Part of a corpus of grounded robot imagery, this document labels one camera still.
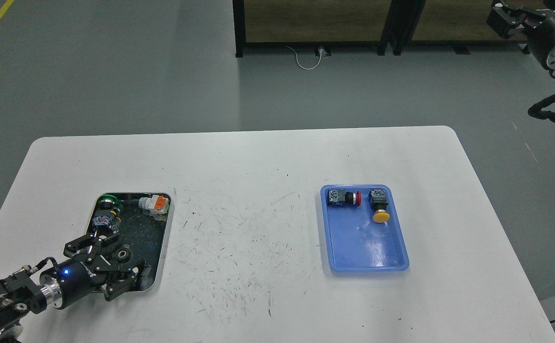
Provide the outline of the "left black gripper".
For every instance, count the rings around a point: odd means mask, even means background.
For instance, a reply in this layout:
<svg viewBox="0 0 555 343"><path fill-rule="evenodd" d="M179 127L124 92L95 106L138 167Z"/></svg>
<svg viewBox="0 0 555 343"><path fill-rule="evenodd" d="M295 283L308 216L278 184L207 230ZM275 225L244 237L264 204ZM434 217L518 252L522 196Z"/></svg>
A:
<svg viewBox="0 0 555 343"><path fill-rule="evenodd" d="M40 274L41 291L47 304L64 310L91 293L101 292L110 302L124 293L143 291L146 259L133 263L108 262L103 257L96 259L118 239L117 232L108 237L85 234L66 243L63 255L69 259Z"/></svg>

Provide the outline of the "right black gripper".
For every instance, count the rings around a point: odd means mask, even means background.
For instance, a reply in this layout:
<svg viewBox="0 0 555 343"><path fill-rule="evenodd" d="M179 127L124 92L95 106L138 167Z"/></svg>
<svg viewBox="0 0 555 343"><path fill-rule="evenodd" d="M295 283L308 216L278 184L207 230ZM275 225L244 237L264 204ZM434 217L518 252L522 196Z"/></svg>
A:
<svg viewBox="0 0 555 343"><path fill-rule="evenodd" d="M555 14L555 0L545 0L544 5ZM527 39L531 54L555 80L555 15L525 31L523 21L529 10L521 4L493 1L486 23L504 40Z"/></svg>

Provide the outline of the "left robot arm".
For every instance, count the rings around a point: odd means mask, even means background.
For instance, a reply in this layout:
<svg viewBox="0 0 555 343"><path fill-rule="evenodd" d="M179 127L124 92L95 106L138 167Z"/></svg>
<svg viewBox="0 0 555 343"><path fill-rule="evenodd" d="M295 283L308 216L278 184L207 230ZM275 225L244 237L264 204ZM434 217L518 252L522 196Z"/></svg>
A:
<svg viewBox="0 0 555 343"><path fill-rule="evenodd" d="M110 302L138 291L150 270L145 259L133 259L128 244L119 244L119 233L86 234L66 243L63 254L62 263L47 257L0 279L0 343L18 342L29 313L64 310L92 293Z"/></svg>

